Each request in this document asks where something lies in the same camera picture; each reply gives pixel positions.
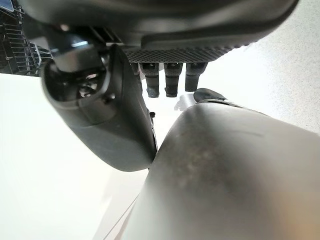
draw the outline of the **gray cylindrical part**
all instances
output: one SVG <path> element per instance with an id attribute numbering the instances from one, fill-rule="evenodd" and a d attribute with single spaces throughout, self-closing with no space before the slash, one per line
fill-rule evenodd
<path id="1" fill-rule="evenodd" d="M 186 92 L 194 92 L 198 88 L 200 75 L 185 75 L 185 86 L 184 90 Z"/>
<path id="2" fill-rule="evenodd" d="M 118 237 L 320 239 L 319 170 L 317 134 L 199 103 L 171 128 Z"/>

